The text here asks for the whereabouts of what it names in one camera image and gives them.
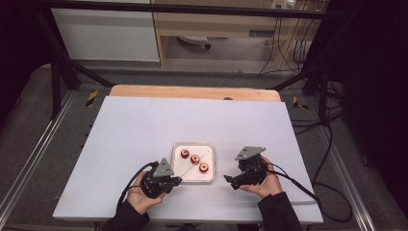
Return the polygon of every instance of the wire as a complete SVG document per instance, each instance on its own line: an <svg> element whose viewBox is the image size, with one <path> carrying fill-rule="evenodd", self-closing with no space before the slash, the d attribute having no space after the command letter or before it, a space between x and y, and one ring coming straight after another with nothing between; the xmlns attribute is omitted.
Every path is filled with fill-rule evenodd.
<svg viewBox="0 0 408 231"><path fill-rule="evenodd" d="M280 45L279 45L279 43L280 43L280 41L279 41L279 35L280 35L280 29L281 29L281 27L282 27L282 17L279 17L279 33L278 33L278 50L279 50L279 53L282 55L282 57L283 57L283 59L284 59L284 61L285 61L285 63L286 63L286 65L288 66L288 68L290 69L290 70L292 70L293 72L296 72L296 71L294 71L294 69L291 69L291 66L289 65L289 63L288 63L288 60L286 59L286 57L285 57L285 55L283 54L283 52L282 52L282 50L281 50L281 48L280 48Z"/></svg>
<svg viewBox="0 0 408 231"><path fill-rule="evenodd" d="M262 4L262 0L261 0L261 2L259 3L258 9L261 8L261 4ZM285 36L280 42L278 42L277 44L272 44L271 46L265 46L265 45L263 45L263 44L262 44L261 42L259 42L259 41L258 41L258 43L259 43L262 47L265 47L265 48L271 48L271 47L273 47L273 46L279 45L281 42L285 41L285 39L291 34L291 30L292 30L292 27L293 27L293 21L294 21L294 18L292 18L291 26L289 27L288 33L287 33L286 36ZM255 30L255 29L254 29L254 37L255 37L255 39L257 39L256 30Z"/></svg>
<svg viewBox="0 0 408 231"><path fill-rule="evenodd" d="M133 189L133 188L137 188L137 187L141 187L141 186L131 186L128 188L128 190Z"/></svg>
<svg viewBox="0 0 408 231"><path fill-rule="evenodd" d="M116 211L119 210L120 205L123 203L123 199L125 198L126 193L128 192L128 190L131 188L132 183L135 181L136 177L138 177L140 175L140 173L142 171L144 171L145 168L147 167L155 167L157 165L157 162L152 162L149 164L144 165L141 169L139 169L138 172L136 172L136 174L132 177L132 179L129 181L129 183L126 185L125 189L123 190L122 194L120 195L119 200L117 201L117 205L116 205Z"/></svg>
<svg viewBox="0 0 408 231"><path fill-rule="evenodd" d="M321 171L321 169L322 169L324 163L326 162L327 157L328 157L329 154L330 154L330 149L331 149L331 146L332 146L332 143L333 143L333 131L332 131L331 125L330 125L330 121L331 121L330 115L331 115L332 110L335 109L335 108L337 108L337 107L339 107L339 105L336 106L336 107L331 108L331 109L328 111L328 114L327 114L327 118L328 118L328 119L327 119L327 128L328 128L328 130L329 130L329 143L328 143L328 146L327 146L327 150L326 150L326 152L324 153L323 159L322 159L322 161L321 161L320 164L319 164L318 170L316 171L315 176L313 177L312 187L315 188L315 185L323 186L323 187L325 187L325 188L327 188L327 189L329 189L329 190L331 190L331 191L334 191L335 193L339 194L339 195L345 200L345 202L346 202L346 204L347 204L347 206L348 206L349 214L348 214L347 218L334 218L334 217L328 215L328 214L327 214L326 212L324 212L323 210L321 210L321 212L322 212L325 216L327 216L328 218L330 218L330 219L332 219L332 220L335 220L335 221L337 221L337 222L348 222L348 221L350 221L351 218L352 218L352 208L351 208L350 202L349 202L348 199L345 197L345 195L344 195L343 193L341 193L340 191L334 189L334 188L331 187L331 186L328 186L328 185L326 185L326 184L322 184L322 183L320 183L320 182L317 182L317 178L318 178L318 176L319 176L319 173L320 173L320 171Z"/></svg>
<svg viewBox="0 0 408 231"><path fill-rule="evenodd" d="M300 190L302 190L304 193L306 193L306 194L308 194L310 197L312 197L312 198L317 202L319 208L322 210L321 201L320 201L320 199L319 199L316 195L314 195L312 192L310 192L309 190L307 190L307 189L306 189L305 187L303 187L300 183L298 183L296 180L294 180L292 177L290 177L281 167L279 167L279 166L277 166L277 165L274 165L274 166L275 166L275 167L278 167L279 169L281 169L284 173L279 172L279 171L269 170L269 169L266 170L266 172L268 172L268 173L273 173L273 174L282 176L282 177L284 177L284 178L290 180L290 181L291 181L294 185L296 185ZM256 170L261 171L261 172L262 172L262 171L265 171L264 169L262 169L262 168L260 168L260 167L251 167L251 166L248 166L248 167L246 167L246 168L256 169Z"/></svg>
<svg viewBox="0 0 408 231"><path fill-rule="evenodd" d="M268 58L268 61L267 61L267 63L264 65L264 67L262 68L262 70L257 74L257 76L260 76L260 75L263 75L262 74L262 71L264 71L264 69L267 67L267 65L269 64L269 62L270 62L270 58L272 57L272 52L273 52L273 44L274 44L274 42L275 42L275 31L276 31L276 26L277 26L277 24L278 24L278 18L276 17L276 21L275 21L275 27L273 28L273 36L272 36L272 49L270 49L270 52L269 52L269 58Z"/></svg>
<svg viewBox="0 0 408 231"><path fill-rule="evenodd" d="M359 12L359 10L361 9L361 7L363 6L364 2L366 0L360 0L360 2L358 3L359 5L355 8L355 11L353 12L352 16L349 18L349 20L344 24L344 26L339 30L339 33L337 33L329 42L327 45L325 45L325 47L323 48L323 50L321 52L319 52L319 54L311 61L309 62L309 64L307 66L303 66L305 68L302 69L302 71L300 73L298 73L294 78L295 79L302 79L305 77L308 77L309 74L313 73L313 71L315 71L316 69L318 69L319 67L319 62L325 62L325 59L330 55L330 51L332 49L332 46L335 42L338 41L339 37L343 34L343 32L345 31L345 29L348 27L348 25L351 23L352 19L355 17L355 15L357 14L357 12ZM272 88L266 88L266 90L275 90L276 87L272 87Z"/></svg>

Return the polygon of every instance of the white table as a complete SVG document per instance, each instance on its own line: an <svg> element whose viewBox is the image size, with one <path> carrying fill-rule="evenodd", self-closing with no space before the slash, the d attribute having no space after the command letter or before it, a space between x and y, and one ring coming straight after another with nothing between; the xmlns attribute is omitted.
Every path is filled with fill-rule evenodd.
<svg viewBox="0 0 408 231"><path fill-rule="evenodd" d="M263 155L313 191L284 103L108 96L54 212L54 218L102 221L130 178L163 157L171 162L178 141L210 142L216 178L210 184L180 185L150 209L158 222L262 222L255 194L234 191L223 175L240 174L234 159L244 146ZM322 222L317 203L281 178L302 223Z"/></svg>

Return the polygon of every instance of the gray floor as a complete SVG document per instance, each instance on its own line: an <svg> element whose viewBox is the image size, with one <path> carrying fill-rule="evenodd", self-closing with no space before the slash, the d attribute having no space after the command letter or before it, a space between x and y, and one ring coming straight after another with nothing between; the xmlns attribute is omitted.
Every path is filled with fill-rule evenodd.
<svg viewBox="0 0 408 231"><path fill-rule="evenodd" d="M268 49L259 42L246 39L212 38L212 48L187 45L177 38L170 41L165 67L153 64L106 64L94 66L95 72L113 82L120 84L140 85L174 85L264 89L280 83L293 75L292 71L271 73L257 76L268 59ZM266 70L274 70L270 63ZM28 230L57 230L57 227L84 227L90 230L88 222L66 222L52 218L58 203L57 195L64 190L70 172L81 153L81 145L86 142L104 95L109 89L95 85L82 76L85 84L74 91L72 104L63 122L60 124L52 141L43 153L36 171L28 182L19 200L13 207L7 226L28 224L34 225ZM293 96L301 104L315 102L316 98L306 100L301 93L303 81L299 81L287 90L281 91L283 101L287 103L291 119L315 119L311 110L293 106ZM98 96L91 108L85 107L89 94L99 89ZM49 69L36 71L21 95L21 103L10 113L2 125L0 133L0 196L6 197L9 188L19 171L24 167L42 132L49 123L52 100L50 91ZM377 230L408 230L407 218L399 211L375 168L365 167L362 156L346 121L336 120L332 123L333 139L342 155L344 163L363 198ZM319 166L326 150L326 144L319 128L297 136L305 166L312 177ZM329 159L323 166L319 182L342 191L339 178ZM344 201L336 194L316 188L316 193L323 201L323 208L336 218L347 215ZM356 219L346 223L333 221L324 217L324 224L314 226L317 230L359 230ZM150 227L148 230L162 230ZM205 230L216 230L214 227Z"/></svg>

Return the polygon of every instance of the handheld controller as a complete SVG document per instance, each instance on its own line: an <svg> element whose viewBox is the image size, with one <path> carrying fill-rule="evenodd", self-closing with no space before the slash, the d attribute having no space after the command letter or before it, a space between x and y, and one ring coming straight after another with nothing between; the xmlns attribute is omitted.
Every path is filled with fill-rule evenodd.
<svg viewBox="0 0 408 231"><path fill-rule="evenodd" d="M140 181L140 187L144 194L150 198L157 198L162 193L170 193L171 190L180 185L180 177L171 177L174 174L168 161L163 158L160 163L155 162L154 166L144 174Z"/></svg>
<svg viewBox="0 0 408 231"><path fill-rule="evenodd" d="M234 190L241 185L258 185L261 184L268 173L268 166L261 158L261 152L265 151L264 147L246 146L235 158L238 161L238 168L242 174L232 177L224 175L225 180L231 183Z"/></svg>

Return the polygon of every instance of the white cabinet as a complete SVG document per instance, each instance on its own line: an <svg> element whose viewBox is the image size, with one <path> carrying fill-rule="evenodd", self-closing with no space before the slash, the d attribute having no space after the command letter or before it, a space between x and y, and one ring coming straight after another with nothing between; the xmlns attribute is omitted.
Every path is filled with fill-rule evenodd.
<svg viewBox="0 0 408 231"><path fill-rule="evenodd" d="M149 3L148 0L109 2ZM52 11L72 59L159 61L152 13Z"/></svg>

